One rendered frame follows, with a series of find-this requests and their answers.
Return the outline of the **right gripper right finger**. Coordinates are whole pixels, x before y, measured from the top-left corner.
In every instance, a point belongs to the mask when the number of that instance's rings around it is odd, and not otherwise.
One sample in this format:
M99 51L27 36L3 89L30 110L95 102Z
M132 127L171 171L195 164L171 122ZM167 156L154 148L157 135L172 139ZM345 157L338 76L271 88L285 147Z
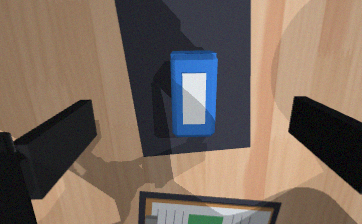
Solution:
M294 96L288 132L362 194L362 122Z

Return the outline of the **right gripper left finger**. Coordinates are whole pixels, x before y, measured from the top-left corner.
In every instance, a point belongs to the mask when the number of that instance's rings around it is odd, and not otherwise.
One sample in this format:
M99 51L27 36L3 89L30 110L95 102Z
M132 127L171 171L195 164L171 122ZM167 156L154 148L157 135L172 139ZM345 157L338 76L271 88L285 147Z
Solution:
M31 200L43 199L96 136L92 100L77 101L15 141L0 132L0 224L37 224Z

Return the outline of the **dark grey mat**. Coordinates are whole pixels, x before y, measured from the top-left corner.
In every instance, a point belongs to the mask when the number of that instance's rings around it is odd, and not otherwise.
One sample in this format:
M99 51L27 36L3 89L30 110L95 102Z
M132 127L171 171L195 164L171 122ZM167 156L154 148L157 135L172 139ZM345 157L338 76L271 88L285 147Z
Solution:
M249 148L251 0L115 0L143 157ZM172 51L216 53L215 133L172 131Z

